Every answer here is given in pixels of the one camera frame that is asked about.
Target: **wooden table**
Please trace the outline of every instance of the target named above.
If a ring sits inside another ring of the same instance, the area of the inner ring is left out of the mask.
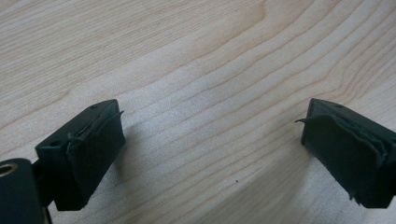
[[[396,1],[0,2],[0,160],[118,99],[127,144],[54,223],[394,223],[300,145],[312,97],[396,130]]]

